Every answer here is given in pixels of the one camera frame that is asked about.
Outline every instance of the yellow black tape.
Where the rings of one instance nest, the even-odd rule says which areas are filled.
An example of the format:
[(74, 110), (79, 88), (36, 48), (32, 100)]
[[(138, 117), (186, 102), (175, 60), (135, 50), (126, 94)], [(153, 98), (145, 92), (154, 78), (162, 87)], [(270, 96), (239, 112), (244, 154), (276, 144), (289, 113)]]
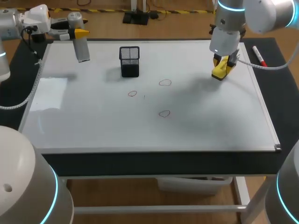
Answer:
[[(16, 8), (19, 11), (28, 11), (30, 8)], [(86, 12), (86, 13), (124, 13), (129, 12), (130, 10), (126, 9), (84, 9), (84, 8), (49, 8), (49, 11), (54, 11), (54, 13), (58, 13), (60, 11), (78, 11), (78, 12)], [(162, 14), (197, 14), (197, 13), (213, 13), (213, 11), (205, 11), (205, 10), (151, 10), (152, 13), (162, 13)]]

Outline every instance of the wooden floor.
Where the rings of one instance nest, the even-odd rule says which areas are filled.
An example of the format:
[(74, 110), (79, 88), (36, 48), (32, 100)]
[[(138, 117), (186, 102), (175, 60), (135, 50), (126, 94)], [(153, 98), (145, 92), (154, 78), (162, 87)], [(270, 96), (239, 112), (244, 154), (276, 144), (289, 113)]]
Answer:
[[(150, 9), (155, 9), (151, 1), (148, 0), (148, 2)], [(77, 7), (75, 0), (10, 0), (7, 3), (0, 3), (0, 7), (33, 7), (42, 3), (47, 4), (49, 7)], [(211, 3), (209, 5), (207, 3), (206, 0), (156, 0), (157, 5), (164, 6), (169, 10), (211, 9)], [(129, 9), (130, 1), (93, 0), (91, 5), (85, 8)], [(52, 12), (51, 16), (65, 17), (68, 13)], [(122, 13), (82, 14), (89, 20), (85, 28), (90, 30), (90, 38), (209, 38), (209, 24), (214, 21), (213, 14), (168, 14), (162, 21), (150, 20), (147, 26), (137, 26), (122, 24)], [(283, 29), (260, 36), (248, 30), (246, 37), (275, 37), (284, 57), (288, 59), (296, 46), (298, 34), (299, 31)], [(5, 42), (9, 60), (13, 57), (18, 43), (19, 40)], [(294, 60), (289, 68), (299, 86), (299, 57)], [(263, 178), (247, 177), (246, 181), (249, 194), (253, 196), (263, 182)], [(75, 180), (71, 181), (71, 194), (75, 206), (235, 203), (233, 186), (224, 187), (216, 196), (199, 196), (161, 192), (155, 179)], [(74, 218), (74, 224), (234, 224), (237, 222), (238, 218), (235, 213), (86, 215), (75, 216)], [(255, 224), (266, 224), (263, 214), (259, 216)]]

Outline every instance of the red marker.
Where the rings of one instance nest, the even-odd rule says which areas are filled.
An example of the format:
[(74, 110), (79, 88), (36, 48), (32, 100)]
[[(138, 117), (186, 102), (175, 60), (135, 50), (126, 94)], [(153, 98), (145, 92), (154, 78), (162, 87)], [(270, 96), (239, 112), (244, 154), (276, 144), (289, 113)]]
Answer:
[(263, 60), (263, 58), (262, 58), (260, 52), (258, 51), (258, 49), (256, 48), (256, 46), (253, 46), (252, 49), (253, 49), (254, 53), (256, 54), (258, 60), (260, 61), (261, 66), (267, 67), (266, 62)]

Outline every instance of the whiteboard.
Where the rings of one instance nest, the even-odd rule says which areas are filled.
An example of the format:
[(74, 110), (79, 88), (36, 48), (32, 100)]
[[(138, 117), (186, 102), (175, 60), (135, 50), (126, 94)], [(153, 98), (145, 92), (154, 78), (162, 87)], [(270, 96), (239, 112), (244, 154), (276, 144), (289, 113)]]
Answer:
[[(20, 131), (43, 154), (274, 151), (253, 70), (238, 63), (223, 81), (212, 78), (209, 43), (90, 41), (84, 63), (72, 42), (49, 44)], [(140, 47), (138, 78), (121, 77), (122, 46)]]

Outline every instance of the red circle drawing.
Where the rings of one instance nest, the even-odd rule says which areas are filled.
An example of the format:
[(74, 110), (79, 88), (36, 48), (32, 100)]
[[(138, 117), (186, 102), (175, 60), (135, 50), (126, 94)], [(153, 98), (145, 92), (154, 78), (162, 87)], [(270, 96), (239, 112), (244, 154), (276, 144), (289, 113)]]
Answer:
[(128, 96), (129, 97), (133, 97), (133, 96), (135, 96), (137, 94), (137, 91), (131, 91), (131, 92), (129, 92), (128, 93)]
[[(164, 85), (164, 84), (161, 83), (161, 82), (164, 82), (164, 81), (170, 81), (170, 83)], [(170, 85), (171, 85), (171, 80), (170, 80), (170, 79), (164, 79), (164, 80), (162, 80), (162, 81), (159, 82), (159, 85), (162, 85), (162, 86), (170, 86)]]
[(166, 118), (170, 115), (170, 111), (161, 111), (159, 113), (159, 116), (162, 117), (162, 118)]

